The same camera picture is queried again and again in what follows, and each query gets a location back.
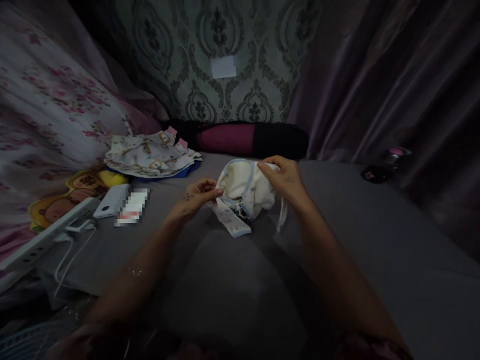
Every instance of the purple curtain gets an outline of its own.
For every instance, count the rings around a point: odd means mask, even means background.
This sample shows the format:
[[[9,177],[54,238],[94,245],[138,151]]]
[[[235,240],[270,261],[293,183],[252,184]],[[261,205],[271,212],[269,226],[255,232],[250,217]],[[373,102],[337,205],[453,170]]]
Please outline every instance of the purple curtain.
[[[310,159],[412,150],[396,181],[480,260],[478,1],[328,2],[288,122],[310,134]]]

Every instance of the hand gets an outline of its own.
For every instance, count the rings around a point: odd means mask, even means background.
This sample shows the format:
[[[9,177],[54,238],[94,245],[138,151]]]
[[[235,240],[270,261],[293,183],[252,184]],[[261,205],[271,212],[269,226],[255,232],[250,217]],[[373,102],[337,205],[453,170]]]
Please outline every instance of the hand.
[[[274,171],[264,163],[275,164],[280,170]],[[295,161],[276,155],[267,157],[257,166],[273,188],[292,206],[297,208],[306,203],[312,203]]]
[[[217,181],[211,178],[188,185],[185,195],[178,201],[167,216],[167,220],[186,223],[200,210],[203,204],[215,200],[224,193],[222,189],[215,189]]]

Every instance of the charging cable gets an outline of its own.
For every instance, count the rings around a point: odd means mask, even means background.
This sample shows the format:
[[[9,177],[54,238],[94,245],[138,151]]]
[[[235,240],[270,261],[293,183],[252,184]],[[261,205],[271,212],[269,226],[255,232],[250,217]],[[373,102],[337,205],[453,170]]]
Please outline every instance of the charging cable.
[[[78,249],[78,251],[76,252],[76,254],[70,259],[69,263],[66,265],[66,268],[65,268],[65,271],[63,272],[63,275],[61,277],[61,279],[59,280],[59,272],[60,272],[60,268],[62,267],[65,259],[67,258],[67,256],[69,255],[70,251],[72,250],[72,246],[73,246],[73,239],[70,235],[67,235],[68,237],[70,237],[70,239],[67,239],[67,240],[62,240],[62,241],[70,241],[70,246],[68,248],[68,250],[66,251],[65,255],[63,256],[63,259],[60,261],[60,263],[58,264],[58,267],[56,268],[56,271],[55,271],[55,280],[56,282],[58,283],[58,286],[56,287],[56,290],[55,290],[55,293],[53,294],[53,297],[54,298],[57,298],[57,294],[59,293],[59,290],[62,286],[66,287],[66,288],[69,288],[69,286],[65,286],[63,285],[64,283],[64,280],[65,280],[65,277],[67,276],[67,273],[69,272],[69,269],[70,269],[70,266],[72,265],[72,263],[74,262],[75,258],[78,256],[78,254],[80,254],[82,252],[82,250],[85,248],[85,246],[87,246],[87,244],[89,243],[90,239],[92,238],[92,236],[94,235],[95,231],[97,230],[97,228],[93,225],[93,221],[91,220],[88,220],[89,223],[87,226],[83,227],[82,230],[84,231],[81,231],[82,233],[87,231],[87,230],[92,230],[92,232],[90,233],[90,235],[88,236],[88,238],[86,239],[86,241],[83,243],[83,245],[81,246],[80,249]]]

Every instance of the wallpaper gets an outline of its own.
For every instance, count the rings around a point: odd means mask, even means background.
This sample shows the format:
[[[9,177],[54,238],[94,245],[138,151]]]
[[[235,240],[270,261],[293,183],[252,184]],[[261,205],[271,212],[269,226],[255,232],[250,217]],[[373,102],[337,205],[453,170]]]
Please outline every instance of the wallpaper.
[[[97,15],[172,118],[285,122],[320,0],[101,0]],[[237,76],[210,59],[235,55]]]

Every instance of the blue cloth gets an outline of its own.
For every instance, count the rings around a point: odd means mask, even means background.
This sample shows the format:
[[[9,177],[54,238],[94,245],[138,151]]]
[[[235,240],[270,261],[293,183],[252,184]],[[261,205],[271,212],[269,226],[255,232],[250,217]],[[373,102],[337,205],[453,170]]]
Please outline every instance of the blue cloth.
[[[144,182],[144,183],[150,183],[150,182],[159,181],[159,180],[162,180],[162,179],[186,178],[190,173],[194,172],[195,170],[197,170],[199,168],[200,163],[201,163],[201,161],[195,161],[192,165],[184,168],[178,174],[173,175],[173,176],[169,176],[169,177],[156,177],[156,178],[144,178],[144,177],[137,177],[137,176],[133,176],[133,177],[135,179],[137,179],[138,181],[141,181],[141,182]],[[111,168],[108,168],[108,171],[111,171],[113,173],[121,174],[120,171],[117,171],[117,170],[114,170],[114,169],[111,169]]]

